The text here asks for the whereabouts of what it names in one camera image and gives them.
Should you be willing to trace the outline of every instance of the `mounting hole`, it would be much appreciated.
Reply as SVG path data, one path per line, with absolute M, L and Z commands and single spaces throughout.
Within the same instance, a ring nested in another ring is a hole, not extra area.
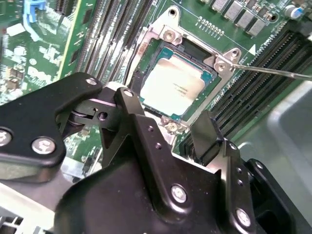
M 271 22 L 275 22 L 277 20 L 277 15 L 272 15 L 272 17 L 270 18 Z
M 243 181 L 241 181 L 240 179 L 237 180 L 237 183 L 238 183 L 240 186 L 243 186 L 243 185 L 244 185 Z
M 236 58 L 238 56 L 238 51 L 237 50 L 233 50 L 232 51 L 232 57 Z
M 162 146 L 161 146 L 160 143 L 157 143 L 156 146 L 155 146 L 155 148 L 158 149 L 158 150 L 161 150 Z
M 100 112 L 98 115 L 97 115 L 97 118 L 99 119 L 99 121 L 104 121 L 106 120 L 108 114 L 106 112 Z
M 169 16 L 171 16 L 171 17 L 175 17 L 176 16 L 176 11 L 175 10 L 170 10 L 169 11 Z
M 133 93 L 130 90 L 125 89 L 124 94 L 127 95 L 128 97 L 133 97 Z

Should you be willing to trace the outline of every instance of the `electronic component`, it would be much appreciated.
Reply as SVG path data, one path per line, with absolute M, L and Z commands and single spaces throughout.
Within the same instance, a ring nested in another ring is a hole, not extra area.
M 215 0 L 212 8 L 217 12 L 221 12 L 227 3 L 228 0 Z
M 54 10 L 64 16 L 69 16 L 74 7 L 74 0 L 57 0 Z
M 91 18 L 91 14 L 92 14 L 92 9 L 89 9 L 86 11 L 86 14 L 84 15 L 82 24 L 85 24 L 87 22 L 89 22 L 90 18 Z
M 151 69 L 140 92 L 141 102 L 172 119 L 181 118 L 216 76 L 208 66 L 195 63 L 195 58 L 190 59 L 181 49 L 163 43 L 151 61 Z
M 19 79 L 23 79 L 24 77 L 24 72 L 21 72 L 15 68 L 10 68 L 10 77 L 12 78 L 19 78 Z
M 288 5 L 285 8 L 285 16 L 295 20 L 302 16 L 303 10 L 300 7 L 296 7 L 294 5 Z
M 73 56 L 72 56 L 72 59 L 71 59 L 70 63 L 73 63 L 73 62 L 75 62 L 78 59 L 79 51 L 80 51 L 80 49 L 76 50 L 73 53 Z
M 17 89 L 19 87 L 19 85 L 20 85 L 20 80 L 17 78 L 13 78 L 13 79 L 7 81 L 7 83 L 6 83 L 7 89 L 10 89 L 10 90 Z
M 14 68 L 10 69 L 10 76 L 11 77 L 17 77 L 18 76 L 18 71 Z
M 257 3 L 257 0 L 249 0 L 249 2 L 246 4 L 246 7 L 248 9 L 251 9 L 253 8 L 253 6 Z
M 245 29 L 251 23 L 253 18 L 254 18 L 253 13 L 250 12 L 249 10 L 246 10 L 245 13 L 239 19 L 239 21 L 237 22 L 237 26 Z
M 2 62 L 2 57 L 3 57 L 3 37 L 0 36 L 0 66 L 1 66 L 1 62 Z
M 243 6 L 239 2 L 234 1 L 232 5 L 229 7 L 229 9 L 226 11 L 226 13 L 224 14 L 224 17 L 231 21 L 235 21 L 236 17 L 238 16 L 242 8 Z
M 258 35 L 258 33 L 261 32 L 264 26 L 265 26 L 265 22 L 260 19 L 257 19 L 257 21 L 248 30 L 248 33 L 255 37 Z
M 202 74 L 177 56 L 161 58 L 141 90 L 143 103 L 168 116 L 181 116 L 204 89 Z
M 269 11 L 269 9 L 268 9 L 266 6 L 264 6 L 264 7 L 262 7 L 262 8 L 260 9 L 260 11 L 258 12 L 258 16 L 264 17 L 265 14 L 266 14 L 268 11 Z

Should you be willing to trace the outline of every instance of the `black bracket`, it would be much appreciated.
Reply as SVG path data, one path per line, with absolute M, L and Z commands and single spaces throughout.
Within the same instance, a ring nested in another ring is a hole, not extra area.
M 0 179 L 50 180 L 66 154 L 60 133 L 64 126 L 57 123 L 66 123 L 78 103 L 101 89 L 101 83 L 92 76 L 76 73 L 0 106 L 0 130 L 11 138 L 0 146 L 0 167 L 6 172 L 0 174 Z
M 196 157 L 204 158 L 211 173 L 220 174 L 219 222 L 223 231 L 254 234 L 256 222 L 248 171 L 242 164 L 239 149 L 222 137 L 208 111 L 195 121 L 191 135 Z
M 166 222 L 180 222 L 191 211 L 193 202 L 168 143 L 155 120 L 145 116 L 138 97 L 131 90 L 119 88 L 115 103 L 122 110 L 121 124 L 111 143 L 103 143 L 105 157 L 102 166 L 107 167 L 112 160 L 117 160 L 116 157 L 122 157 L 120 151 L 131 139 L 155 210 Z M 107 132 L 105 129 L 102 132 L 105 138 Z M 176 186 L 181 189 L 178 193 L 185 193 L 181 200 L 173 195 Z

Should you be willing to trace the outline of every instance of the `black memory slot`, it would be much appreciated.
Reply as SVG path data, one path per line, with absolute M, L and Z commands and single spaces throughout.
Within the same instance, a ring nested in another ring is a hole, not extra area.
M 102 29 L 104 22 L 106 22 L 107 20 L 108 10 L 111 8 L 112 2 L 114 2 L 114 0 L 98 0 L 97 1 L 95 10 L 93 13 L 93 18 L 90 23 L 90 28 L 88 29 L 86 39 L 83 43 L 83 47 L 81 50 L 79 62 L 76 67 L 76 71 L 78 72 L 85 71 L 85 67 L 82 68 L 83 64 L 89 61 L 92 55 L 92 51 L 94 49 L 95 43 L 96 43 L 96 41 L 94 41 L 94 38 L 92 38 L 92 34 L 94 34 L 95 37 L 99 36 L 100 30 Z
M 102 71 L 102 68 L 103 68 L 103 65 L 104 65 L 104 63 L 105 63 L 105 61 L 107 60 L 107 54 L 108 54 L 108 52 L 109 52 L 109 49 L 110 49 L 110 45 L 111 45 L 111 43 L 114 41 L 114 37 L 115 37 L 115 35 L 116 35 L 116 33 L 117 33 L 117 30 L 119 29 L 119 27 L 121 26 L 121 24 L 123 23 L 123 19 L 124 19 L 124 17 L 125 17 L 125 15 L 127 15 L 127 12 L 129 11 L 129 8 L 128 8 L 128 3 L 129 3 L 129 0 L 125 0 L 124 1 L 124 3 L 123 3 L 123 5 L 122 5 L 122 7 L 120 8 L 120 10 L 119 10 L 119 12 L 118 12 L 118 14 L 117 14 L 117 19 L 116 19 L 116 21 L 115 21 L 115 26 L 113 27 L 113 29 L 112 29 L 112 31 L 111 31 L 111 34 L 110 34 L 110 39 L 109 39 L 109 44 L 106 44 L 106 45 L 104 45 L 103 44 L 103 42 L 104 41 L 102 41 L 101 43 L 97 43 L 97 51 L 100 51 L 100 49 L 101 49 L 101 47 L 102 46 L 105 46 L 106 48 L 105 48 L 105 50 L 104 50 L 104 52 L 103 52 L 103 54 L 101 55 L 101 58 L 100 58 L 100 60 L 98 61 L 98 63 L 99 63 L 99 66 L 98 66 L 98 68 L 96 69 L 95 68 L 95 65 L 93 64 L 92 66 L 90 66 L 90 71 L 92 72 L 92 74 L 96 77 L 96 78 L 98 78 L 98 79 L 100 79 L 101 77 L 100 77 L 100 74 L 101 74 L 101 71 Z M 106 33 L 108 32 L 108 29 L 109 29 L 109 27 L 111 26 L 111 22 L 110 23 L 105 23 L 105 25 L 104 25 L 104 27 L 103 27 L 103 29 L 102 29 L 102 31 L 106 31 L 105 32 L 105 34 L 103 34 L 103 35 L 106 35 Z
M 300 43 L 298 43 L 296 40 L 291 41 L 287 46 L 285 46 L 285 50 L 288 50 L 289 53 L 284 53 L 281 56 L 273 56 L 270 59 L 270 62 L 267 63 L 268 67 L 272 69 L 279 69 L 280 65 L 284 63 L 284 61 L 286 61 L 286 59 L 288 59 L 299 46 Z M 217 121 L 220 124 L 220 127 L 223 127 L 226 123 L 226 120 L 229 119 L 240 108 L 248 106 L 248 100 L 252 95 L 255 96 L 259 92 L 264 94 L 266 91 L 270 91 L 269 88 L 273 87 L 274 83 L 279 82 L 280 79 L 278 76 L 268 80 L 269 78 L 270 76 L 267 74 L 257 73 L 252 78 L 253 82 L 250 82 L 248 88 L 246 87 L 247 89 L 244 92 L 241 92 L 241 95 L 237 95 L 231 105 L 223 111 L 221 116 L 219 116 Z M 269 86 L 267 86 L 267 89 L 265 89 L 264 84 L 267 82 L 269 83 Z
M 298 63 L 299 61 L 306 61 L 304 64 Z M 293 60 L 287 65 L 287 67 L 297 67 L 297 69 L 292 69 L 294 72 L 302 73 L 309 66 L 312 65 L 312 56 L 311 52 L 308 54 L 306 48 L 301 50 L 301 54 L 294 57 Z M 274 89 L 274 92 L 269 93 L 267 96 L 262 95 L 261 98 L 255 98 L 254 103 L 251 103 L 250 111 L 242 115 L 241 120 L 236 121 L 236 123 L 228 123 L 223 129 L 225 135 L 229 138 L 233 137 L 240 129 L 242 129 L 246 124 L 248 124 L 259 112 L 265 109 L 279 94 L 281 94 L 292 82 L 293 79 L 281 78 L 281 82 L 277 84 Z
M 311 63 L 311 44 L 290 31 L 283 35 L 282 40 L 270 45 L 272 49 L 263 56 L 265 60 L 256 63 L 272 69 L 303 72 Z M 222 133 L 229 138 L 261 113 L 294 81 L 291 78 L 257 72 L 244 74 L 240 85 L 234 91 L 230 89 L 221 99 L 221 104 L 213 108 Z
M 88 58 L 86 61 L 85 69 L 84 71 L 92 74 L 94 72 L 94 65 L 99 57 L 99 52 L 101 47 L 103 46 L 103 40 L 105 35 L 108 32 L 109 27 L 111 26 L 113 19 L 117 13 L 117 9 L 119 6 L 119 1 L 118 0 L 112 0 L 109 4 L 109 12 L 107 13 L 107 16 L 105 17 L 105 20 L 103 21 L 103 24 L 101 25 L 101 30 L 100 32 L 96 35 L 96 40 L 94 41 L 92 48 L 88 54 Z
M 0 37 L 0 65 L 2 64 L 3 51 L 4 49 L 3 49 L 3 36 L 2 36 Z
M 69 16 L 73 12 L 74 3 L 74 0 L 57 0 L 54 10 L 63 16 Z
M 134 12 L 136 4 L 137 4 L 137 1 L 131 0 L 128 2 L 124 16 L 122 17 L 120 24 L 118 25 L 118 28 L 116 30 L 116 33 L 113 36 L 112 41 L 118 43 L 122 39 L 125 31 L 127 30 L 127 27 L 129 28 L 131 27 L 131 25 L 129 25 L 129 21 L 131 17 L 133 16 L 133 12 Z M 101 69 L 98 73 L 98 78 L 104 77 L 106 70 L 109 66 L 109 63 L 112 59 L 113 53 L 114 52 L 111 51 L 107 56 L 105 56 L 105 60 L 103 61 L 101 65 Z
M 122 46 L 124 53 L 125 51 L 129 50 L 133 44 L 135 43 L 135 40 L 137 39 L 137 36 L 139 34 L 140 29 L 142 29 L 142 25 L 144 23 L 144 20 L 147 16 L 147 13 L 149 12 L 151 6 L 152 6 L 153 0 L 145 0 L 144 4 L 142 4 L 139 13 L 136 16 L 135 23 L 133 24 L 132 31 L 127 35 L 127 38 L 124 41 L 124 44 Z M 118 58 L 116 59 L 116 62 L 112 68 L 112 71 L 109 74 L 108 81 L 114 80 L 115 75 L 118 73 L 120 70 L 121 66 L 123 65 L 123 62 L 125 61 L 125 55 L 122 53 L 119 54 Z M 131 64 L 133 58 L 135 56 L 135 53 L 133 52 L 130 60 L 129 60 L 129 65 Z M 124 82 L 126 81 L 127 74 L 129 73 L 129 67 L 127 67 L 127 72 L 125 73 L 125 79 Z
M 286 44 L 293 34 L 290 32 L 281 32 L 269 45 L 269 49 L 266 49 L 264 53 L 260 54 L 256 60 L 251 63 L 251 66 L 265 67 L 270 59 L 278 52 L 278 50 Z M 255 82 L 253 79 L 258 72 L 245 71 L 242 73 L 238 81 L 227 91 L 222 99 L 213 107 L 212 111 L 214 116 L 218 120 L 219 116 L 223 115 L 226 107 L 230 106 L 235 99 L 238 99 L 238 95 L 246 90 L 249 85 Z

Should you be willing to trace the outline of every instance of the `ram slot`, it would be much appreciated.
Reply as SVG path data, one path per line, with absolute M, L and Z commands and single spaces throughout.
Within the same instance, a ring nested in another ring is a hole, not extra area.
M 92 63 L 88 67 L 88 73 L 99 78 L 103 61 L 105 60 L 107 53 L 109 51 L 110 45 L 113 42 L 113 38 L 116 34 L 116 31 L 120 27 L 120 23 L 124 18 L 125 11 L 127 9 L 129 0 L 125 0 L 122 4 L 118 5 L 117 10 L 113 14 L 112 21 L 108 24 L 106 23 L 101 32 L 101 38 L 97 41 L 96 49 Z
M 265 53 L 261 54 L 253 63 L 251 63 L 251 65 L 256 67 L 265 67 L 278 50 L 289 40 L 291 40 L 292 37 L 292 33 L 280 33 L 270 44 L 270 50 L 266 50 Z M 257 74 L 258 72 L 245 71 L 240 75 L 240 78 L 232 86 L 232 88 L 228 90 L 221 100 L 213 107 L 212 111 L 217 119 L 219 116 L 223 115 L 223 112 L 227 110 L 228 106 L 233 105 L 233 102 L 235 99 L 238 99 L 240 93 L 244 92 L 244 90 L 248 88 L 252 82 L 256 82 L 254 77 Z
M 272 64 L 270 68 L 278 69 L 280 65 L 287 59 L 292 53 L 299 47 L 299 43 L 296 40 L 291 41 L 287 44 L 286 49 L 289 53 L 284 53 L 280 56 L 271 57 L 268 61 L 269 64 Z M 238 95 L 235 101 L 232 102 L 230 106 L 227 106 L 225 110 L 222 110 L 222 115 L 218 116 L 217 121 L 220 124 L 220 127 L 224 126 L 224 124 L 228 121 L 228 119 L 235 114 L 242 106 L 246 105 L 246 102 L 249 100 L 251 95 L 254 95 L 256 92 L 261 91 L 264 93 L 266 89 L 263 89 L 262 84 L 265 83 L 268 78 L 267 74 L 257 73 L 253 77 L 254 82 L 250 82 L 248 86 L 245 86 L 245 90 L 241 92 L 241 95 Z M 279 77 L 272 78 L 269 83 L 274 83 L 280 80 Z
M 82 48 L 82 52 L 80 55 L 79 62 L 76 67 L 76 71 L 84 72 L 86 71 L 86 66 L 88 61 L 91 58 L 92 52 L 94 50 L 95 44 L 99 37 L 99 33 L 101 28 L 103 27 L 104 22 L 107 20 L 108 11 L 110 7 L 112 7 L 112 2 L 114 0 L 99 0 L 97 1 L 97 5 L 95 7 L 95 12 L 93 16 L 93 20 L 90 23 L 90 28 L 87 32 L 86 39 L 84 41 L 84 45 Z
M 301 73 L 311 64 L 312 48 L 299 35 L 285 31 L 270 44 L 271 50 L 254 64 L 271 69 Z M 261 113 L 294 80 L 258 72 L 243 73 L 212 109 L 222 133 L 231 138 Z
M 301 59 L 294 58 L 294 61 L 283 67 L 283 69 L 302 73 L 309 66 L 312 65 L 311 53 L 308 54 L 306 48 L 302 49 L 301 54 L 297 54 L 296 56 Z M 251 106 L 251 108 L 249 108 L 249 111 L 242 110 L 240 113 L 237 113 L 237 115 L 235 115 L 232 120 L 222 128 L 222 132 L 229 138 L 232 138 L 240 129 L 248 124 L 259 112 L 264 110 L 279 94 L 281 94 L 293 82 L 293 79 L 280 78 L 280 82 L 276 86 L 272 87 L 272 89 L 274 90 L 273 92 L 266 93 L 266 95 L 258 94 L 257 96 L 255 96 L 252 102 L 250 102 L 250 104 L 248 105 Z
M 125 62 L 125 59 L 128 56 L 129 50 L 135 43 L 135 40 L 137 38 L 137 35 L 140 29 L 142 29 L 143 23 L 145 21 L 147 13 L 149 12 L 152 6 L 152 3 L 153 3 L 153 0 L 145 0 L 144 3 L 141 4 L 141 8 L 138 11 L 136 21 L 133 24 L 133 30 L 128 34 L 127 38 L 124 40 L 124 43 L 122 45 L 122 52 L 119 54 L 118 58 L 114 62 L 114 65 L 108 76 L 108 81 L 114 80 L 118 72 L 120 72 L 121 67 Z

